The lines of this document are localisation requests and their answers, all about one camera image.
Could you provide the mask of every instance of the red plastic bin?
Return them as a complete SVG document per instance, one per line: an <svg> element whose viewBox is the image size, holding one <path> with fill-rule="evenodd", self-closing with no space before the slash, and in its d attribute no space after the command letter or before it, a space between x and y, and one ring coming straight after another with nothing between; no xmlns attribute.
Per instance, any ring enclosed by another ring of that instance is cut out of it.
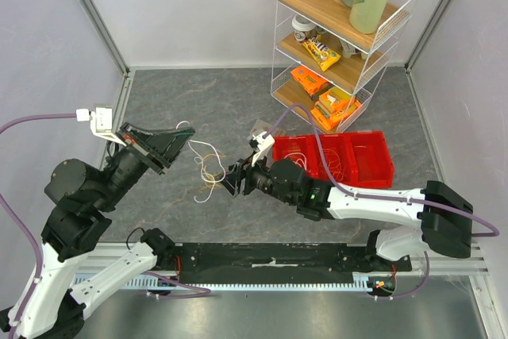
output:
<svg viewBox="0 0 508 339"><path fill-rule="evenodd" d="M394 166L391 162L383 132L342 133L321 135L325 158L336 181L354 187L389 188L393 183ZM284 157L296 161L305 155L307 174L328 180L318 152L314 135L276 137L273 159Z"/></svg>

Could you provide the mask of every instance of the shelf tier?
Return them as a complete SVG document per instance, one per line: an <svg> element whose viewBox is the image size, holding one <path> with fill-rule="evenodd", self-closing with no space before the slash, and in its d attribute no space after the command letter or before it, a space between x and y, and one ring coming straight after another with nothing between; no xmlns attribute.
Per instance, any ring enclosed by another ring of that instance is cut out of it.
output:
<svg viewBox="0 0 508 339"><path fill-rule="evenodd" d="M312 99L310 99L310 96L294 79L288 79L281 87L279 87L279 89L274 91L272 95L285 107L289 107L295 103L301 103L308 110L312 110L314 108L314 102ZM368 103L371 101L372 94L366 90L362 90L356 97L360 102L362 102L362 106L353 114L351 114L347 120L343 121L337 129L327 130L315 118L312 118L314 120L314 124L325 134L342 133L364 112L365 109L367 109ZM302 117L307 122L309 121L307 114L305 114L299 108L293 109L293 112Z"/></svg>
<svg viewBox="0 0 508 339"><path fill-rule="evenodd" d="M351 9L341 0L279 0L293 11L307 17L314 23L337 34L344 40L370 52L374 44L375 33L363 34L353 28L349 22ZM397 6L388 3L379 25L388 20L398 10Z"/></svg>
<svg viewBox="0 0 508 339"><path fill-rule="evenodd" d="M337 36L334 36L331 33L326 33L323 36L322 42L330 49L340 52L340 41ZM326 79L336 87L339 87L343 91L346 91L349 94L355 93L356 84L360 80L360 76L365 65L365 60L362 60L359 54L348 59L341 57L341 59L332 65L327 71L322 71L319 68L318 63L311 57L310 53L303 47L302 44L295 40L293 33L282 39L277 44L277 49L297 63L305 65L311 71ZM371 65L371 63L377 62L381 56L382 54L379 52L373 53L368 57L368 64L370 63Z"/></svg>

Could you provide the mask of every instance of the white wall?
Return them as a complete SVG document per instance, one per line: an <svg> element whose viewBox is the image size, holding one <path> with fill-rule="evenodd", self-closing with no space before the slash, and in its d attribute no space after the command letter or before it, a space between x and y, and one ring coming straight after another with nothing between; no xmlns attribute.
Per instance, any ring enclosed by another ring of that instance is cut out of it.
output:
<svg viewBox="0 0 508 339"><path fill-rule="evenodd" d="M508 2L453 0L414 69L447 183L501 236L482 239L508 312Z"/></svg>
<svg viewBox="0 0 508 339"><path fill-rule="evenodd" d="M121 74L78 0L0 0L0 10L0 125L115 101ZM38 240L54 207L44 194L53 168L72 157L97 165L103 147L89 125L72 120L29 122L2 134L0 192ZM17 301L35 260L2 208L0 264L3 310Z"/></svg>
<svg viewBox="0 0 508 339"><path fill-rule="evenodd" d="M395 63L405 63L439 0L419 0ZM275 0L94 0L129 66L271 63Z"/></svg>

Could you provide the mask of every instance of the purple cable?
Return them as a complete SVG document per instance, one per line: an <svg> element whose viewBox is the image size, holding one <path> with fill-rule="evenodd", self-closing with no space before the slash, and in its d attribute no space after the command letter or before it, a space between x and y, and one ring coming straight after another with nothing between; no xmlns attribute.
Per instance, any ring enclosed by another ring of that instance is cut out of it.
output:
<svg viewBox="0 0 508 339"><path fill-rule="evenodd" d="M161 281L163 281L165 283L171 283L172 285L183 287L184 289L189 289L189 290L193 290L193 291L201 291L201 293L197 293L197 294L159 295L159 298L163 298L163 299L190 299L190 298L199 298L199 297L205 297L209 293L212 292L210 289L206 289L204 287L197 287L197 286L186 285L184 283L180 283L178 281L166 278L163 275L156 274L156 273L153 273L153 272L144 272L143 274L150 275L152 277L156 277L156 278L160 279Z"/></svg>
<svg viewBox="0 0 508 339"><path fill-rule="evenodd" d="M8 122L4 124L4 126L0 127L0 134L2 134L7 129L22 123L22 122L28 122L28 121L39 121L43 119L63 119L63 118L76 118L76 113L73 114L41 114L41 115L30 115L28 117L22 117L18 119L14 119L11 122ZM13 221L16 223L16 225L19 227L19 229L23 232L23 234L26 236L26 238L29 240L30 244L32 245L33 252L35 253L35 275L34 278L40 278L40 274L42 273L42 253L40 252L39 245L37 244L37 241L33 237L30 230L26 227L26 225L21 221L21 219L16 215L16 213L13 211L13 209L10 207L10 205L7 203L7 201L3 198L2 194L0 193L0 205L6 210L7 214L10 216L10 218L13 219ZM32 282L30 284L30 287L21 301L21 304L19 308L17 309L16 316L14 317L14 321L19 322L21 319L21 316L23 315L23 312L25 311L26 305L30 300L30 297L33 294L33 291L35 290L35 286L37 284ZM9 331L9 339L13 339L14 335L16 334L16 327L13 326Z"/></svg>
<svg viewBox="0 0 508 339"><path fill-rule="evenodd" d="M464 212L463 210L459 210L459 209L454 208L452 206L447 206L447 205L441 204L439 202L432 202L430 200L424 200L424 199L419 199L419 198L410 198L408 201L406 198L398 197L398 196L369 195L369 194L360 194L360 193L355 194L355 193L351 192L350 190L348 190L347 188L345 188L342 184L338 183L333 178L332 173L329 170L328 163L326 163L325 151L324 151L323 146L321 144L321 139L319 138L320 133L318 131L318 128L314 124L314 119L312 117L312 114L302 104L295 103L295 104L289 106L286 110L284 110L284 112L281 114L279 119L277 119L277 121L275 121L275 123L267 131L267 133L264 134L264 137L267 137L268 135L272 134L273 131L277 128L277 126L279 126L280 122L287 116L287 114L296 107L303 110L303 112L305 114L307 114L307 117L309 118L310 125L312 126L312 130L314 131L314 135L316 136L317 147L319 149L319 156L321 157L321 162L323 163L323 168L325 169L326 175L328 175L329 179L331 180L332 184L335 187L337 187L339 190L341 190L348 196L352 196L352 197L356 197L356 198L368 198L370 200L389 201L389 202L409 202L409 203L414 202L416 204L422 204L424 206L433 206L433 207L436 207L436 208L439 208L442 210L447 210L448 212L452 212L454 214L458 214L464 218L468 218L468 219L470 219L474 222L477 222L480 225L483 225L486 228L491 230L491 232L486 232L486 233L473 233L471 235L471 237L497 237L497 236L499 236L499 229L497 229L490 222L483 220L482 218L479 218L478 216L475 216L474 214L469 214L467 212ZM423 281L421 282L421 284L413 291L409 291L407 293L396 295L395 297L392 297L392 298L385 297L386 300L400 299L400 298L405 298L405 297L414 295L414 293L420 291L427 284L427 282L429 281L429 274L430 274L430 261L429 261L429 256L427 255L427 252L424 252L424 254L425 254L425 261L427 264L427 272L426 272L425 277L423 278Z"/></svg>

